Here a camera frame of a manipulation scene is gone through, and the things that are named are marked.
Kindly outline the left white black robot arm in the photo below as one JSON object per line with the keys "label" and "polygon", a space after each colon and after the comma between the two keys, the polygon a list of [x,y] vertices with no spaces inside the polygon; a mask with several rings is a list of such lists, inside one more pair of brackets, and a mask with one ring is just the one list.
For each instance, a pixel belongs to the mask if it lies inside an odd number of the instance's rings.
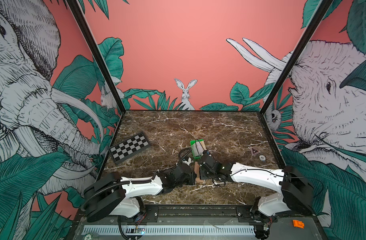
{"label": "left white black robot arm", "polygon": [[80,209],[89,223],[109,215],[138,217],[146,211],[142,196],[163,195],[181,186],[193,186],[196,177],[185,163],[145,178],[127,178],[112,172],[84,190],[85,201]]}

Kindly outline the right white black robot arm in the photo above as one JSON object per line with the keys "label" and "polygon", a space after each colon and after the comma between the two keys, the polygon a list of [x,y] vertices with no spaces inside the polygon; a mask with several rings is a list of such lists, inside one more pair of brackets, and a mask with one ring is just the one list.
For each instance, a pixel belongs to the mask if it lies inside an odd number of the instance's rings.
{"label": "right white black robot arm", "polygon": [[311,216],[313,204],[313,185],[294,167],[284,169],[262,169],[237,162],[221,163],[208,152],[203,152],[198,160],[200,172],[221,183],[247,183],[275,191],[266,197],[257,197],[250,214],[262,221],[278,213],[293,211]]}

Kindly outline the tan leather card holder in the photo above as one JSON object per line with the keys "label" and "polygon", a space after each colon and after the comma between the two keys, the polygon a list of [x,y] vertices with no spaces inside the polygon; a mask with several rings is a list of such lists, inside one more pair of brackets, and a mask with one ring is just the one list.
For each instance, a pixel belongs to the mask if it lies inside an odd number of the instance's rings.
{"label": "tan leather card holder", "polygon": [[194,172],[196,174],[195,181],[198,184],[202,184],[203,180],[200,179],[200,165],[198,164],[198,162],[194,162]]}

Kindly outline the right black frame post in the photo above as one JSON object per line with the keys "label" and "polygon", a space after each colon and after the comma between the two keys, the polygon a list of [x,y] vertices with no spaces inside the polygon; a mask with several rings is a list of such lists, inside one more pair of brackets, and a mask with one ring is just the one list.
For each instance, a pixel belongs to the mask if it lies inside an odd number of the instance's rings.
{"label": "right black frame post", "polygon": [[265,101],[263,107],[260,110],[260,114],[263,115],[266,113],[266,111],[268,110],[270,104],[272,103],[272,101],[274,100],[274,97],[276,96],[276,94],[278,93],[278,91],[280,90],[281,86],[283,85],[283,83],[285,82],[285,80],[287,79],[287,77],[290,74],[290,71],[292,70],[292,68],[294,67],[294,65],[296,64],[296,61],[299,59],[299,57],[302,55],[304,49],[306,48],[308,42],[310,41],[311,37],[313,36],[313,34],[315,33],[316,29],[318,28],[319,24],[321,23],[322,19],[324,18],[326,12],[328,11],[329,7],[331,6],[333,0],[322,0],[308,26],[306,27],[301,39],[299,40],[298,44],[296,45],[296,48],[294,49],[291,57],[289,58],[284,70],[282,71],[281,75],[279,76],[279,79],[277,80],[277,82],[275,83],[270,95],[268,96],[267,100]]}

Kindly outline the orange connector block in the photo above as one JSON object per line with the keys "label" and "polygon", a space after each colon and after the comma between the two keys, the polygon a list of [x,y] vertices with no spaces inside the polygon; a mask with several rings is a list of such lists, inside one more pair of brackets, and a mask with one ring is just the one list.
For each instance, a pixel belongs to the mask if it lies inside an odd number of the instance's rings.
{"label": "orange connector block", "polygon": [[293,222],[293,227],[295,227],[295,228],[300,228],[300,229],[305,228],[305,224],[302,221],[293,220],[292,222]]}

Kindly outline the black frame post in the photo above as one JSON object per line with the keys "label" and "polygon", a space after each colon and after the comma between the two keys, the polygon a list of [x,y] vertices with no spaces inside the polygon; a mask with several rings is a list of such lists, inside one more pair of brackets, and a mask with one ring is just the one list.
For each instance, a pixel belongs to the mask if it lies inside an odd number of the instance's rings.
{"label": "black frame post", "polygon": [[95,41],[95,38],[90,30],[90,27],[88,26],[88,23],[84,17],[84,14],[81,10],[79,2],[74,1],[74,0],[67,0],[67,4],[79,26],[79,29],[81,30],[81,32],[83,34],[84,39],[86,40],[86,42],[89,46],[90,51],[92,52],[92,55],[98,65],[100,72],[102,73],[106,83],[109,86],[109,89],[116,101],[117,106],[119,107],[121,114],[122,115],[125,114],[126,113],[125,106],[122,103],[122,100],[117,92],[117,88],[114,85],[114,82],[111,78],[109,69],[103,59],[103,56],[102,56],[100,49]]}
{"label": "black frame post", "polygon": [[331,6],[333,0],[322,0],[308,26],[306,27],[301,39],[299,40],[298,44],[296,45],[296,48],[294,49],[291,57],[289,58],[284,70],[282,71],[281,75],[279,76],[279,79],[277,80],[277,82],[275,83],[270,95],[268,96],[267,100],[265,101],[263,107],[260,110],[260,114],[263,115],[266,113],[266,111],[268,110],[270,104],[272,103],[272,101],[274,100],[274,97],[276,96],[276,94],[278,93],[278,91],[280,90],[281,86],[283,85],[283,83],[285,82],[285,80],[287,79],[287,77],[290,74],[290,71],[292,70],[292,68],[294,67],[294,65],[296,64],[296,61],[299,59],[299,57],[302,55],[304,49],[306,48],[308,42],[310,41],[311,37],[313,36],[313,34],[315,33],[316,29],[318,28],[319,24],[321,23],[322,19],[324,18],[326,12],[328,11],[329,7]]}

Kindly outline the green plastic card tray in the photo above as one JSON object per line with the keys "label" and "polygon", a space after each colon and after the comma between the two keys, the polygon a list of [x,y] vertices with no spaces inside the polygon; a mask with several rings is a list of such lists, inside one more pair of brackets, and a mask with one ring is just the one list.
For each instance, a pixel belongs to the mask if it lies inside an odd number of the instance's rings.
{"label": "green plastic card tray", "polygon": [[200,159],[203,155],[203,152],[206,151],[206,146],[203,139],[190,141],[190,147],[195,160]]}

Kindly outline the black mounting rail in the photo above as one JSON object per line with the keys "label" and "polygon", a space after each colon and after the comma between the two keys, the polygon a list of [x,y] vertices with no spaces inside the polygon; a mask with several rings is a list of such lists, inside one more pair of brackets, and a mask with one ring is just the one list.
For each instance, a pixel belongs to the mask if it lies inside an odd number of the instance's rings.
{"label": "black mounting rail", "polygon": [[155,205],[141,204],[140,206],[120,204],[108,213],[86,213],[89,223],[105,218],[118,217],[124,223],[155,223],[161,218],[237,218],[242,223],[269,223],[273,217],[260,214],[252,205]]}

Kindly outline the left black frame post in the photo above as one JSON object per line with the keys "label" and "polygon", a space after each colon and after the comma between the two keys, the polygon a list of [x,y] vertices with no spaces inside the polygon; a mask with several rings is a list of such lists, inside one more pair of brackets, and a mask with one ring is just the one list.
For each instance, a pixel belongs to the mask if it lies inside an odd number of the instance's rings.
{"label": "left black frame post", "polygon": [[81,30],[81,32],[83,34],[84,39],[86,40],[86,42],[89,46],[90,51],[92,52],[92,55],[98,65],[100,72],[102,73],[106,83],[109,86],[109,89],[116,101],[117,106],[119,107],[121,114],[122,115],[125,114],[126,113],[125,106],[122,103],[122,100],[117,92],[117,88],[114,85],[114,82],[111,78],[109,69],[103,59],[103,56],[102,56],[100,49],[95,41],[95,38],[90,30],[90,27],[88,26],[88,23],[84,17],[84,14],[81,10],[79,2],[74,1],[74,0],[67,0],[67,4],[79,26],[79,29]]}

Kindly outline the black white checkerboard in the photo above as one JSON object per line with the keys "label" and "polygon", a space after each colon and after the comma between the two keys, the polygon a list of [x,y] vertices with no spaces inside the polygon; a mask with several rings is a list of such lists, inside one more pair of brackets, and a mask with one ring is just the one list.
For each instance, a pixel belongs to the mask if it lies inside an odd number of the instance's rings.
{"label": "black white checkerboard", "polygon": [[143,132],[140,132],[129,139],[110,147],[110,153],[113,156],[114,163],[119,165],[150,146],[151,144],[146,135]]}

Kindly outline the triangle marker sticker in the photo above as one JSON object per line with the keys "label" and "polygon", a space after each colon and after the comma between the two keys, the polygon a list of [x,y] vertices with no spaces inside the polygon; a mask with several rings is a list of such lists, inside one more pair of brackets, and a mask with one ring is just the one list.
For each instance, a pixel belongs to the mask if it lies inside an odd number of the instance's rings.
{"label": "triangle marker sticker", "polygon": [[256,148],[250,147],[249,149],[251,151],[251,155],[252,156],[256,156],[256,155],[258,155],[260,153],[260,151],[258,149],[256,149]]}

